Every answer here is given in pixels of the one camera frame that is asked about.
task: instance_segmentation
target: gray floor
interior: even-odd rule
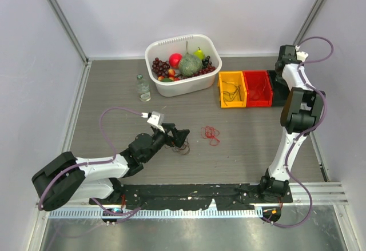
[[[307,211],[307,206],[286,207],[280,222],[294,224],[304,218]],[[41,250],[346,250],[333,207],[315,206],[313,211],[315,213],[305,224],[293,229],[276,228],[259,218],[131,219],[86,233],[103,222],[95,219],[49,220]]]
[[[275,57],[224,58],[222,70],[268,70],[275,62]],[[178,129],[190,129],[191,152],[181,156],[162,149],[143,171],[124,182],[259,182],[280,143],[280,108],[221,109],[217,82],[208,89],[171,98],[159,95],[152,83],[151,101],[141,102],[135,88],[138,73],[148,78],[143,59],[93,62],[71,145],[76,157],[112,154],[98,127],[105,109],[125,106],[137,111],[155,110],[165,114],[165,122],[174,122]],[[207,125],[220,131],[218,146],[210,146],[208,140],[202,139],[200,130]],[[104,119],[104,128],[119,151],[139,133],[152,132],[145,119],[123,111],[110,112]],[[323,181],[310,139],[301,147],[293,173],[304,182]]]

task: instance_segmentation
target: red cable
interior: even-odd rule
[[[216,138],[216,136],[220,135],[220,132],[211,126],[206,126],[201,128],[201,136],[202,138],[210,138],[210,145],[216,146],[220,143],[220,141]]]

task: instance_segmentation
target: yellow bin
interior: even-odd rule
[[[242,71],[219,72],[217,85],[221,108],[246,107],[247,91]]]

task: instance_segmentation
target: white wall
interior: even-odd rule
[[[329,175],[341,181],[358,231],[365,237],[366,217],[366,0],[327,0],[308,37],[322,35],[335,46],[331,59],[308,65],[312,83],[327,94],[328,116],[316,135]],[[309,41],[312,59],[328,54],[326,43]]]
[[[143,55],[163,38],[201,33],[219,53],[278,53],[315,0],[58,0],[89,57]]]
[[[33,174],[59,153],[82,62],[46,0],[0,0],[1,250],[24,250]]]

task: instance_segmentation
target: plastic storage bin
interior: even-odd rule
[[[206,75],[198,77],[182,79],[174,82],[158,81],[155,73],[152,72],[152,63],[156,57],[163,61],[167,61],[174,53],[184,55],[186,53],[186,42],[188,41],[188,53],[193,54],[198,47],[204,52],[205,56],[211,57],[212,65],[216,70]],[[173,97],[182,95],[210,87],[216,74],[222,67],[222,60],[213,45],[211,39],[201,34],[182,35],[180,37],[164,39],[151,44],[145,51],[146,66],[151,80],[156,84],[158,92],[165,97]]]
[[[267,71],[243,71],[247,107],[272,106],[273,92]]]
[[[287,86],[276,81],[276,71],[267,70],[267,73],[273,91],[272,106],[285,106],[290,90]]]
[[[219,72],[218,88],[220,89],[221,108],[246,107],[246,88],[241,71]]]

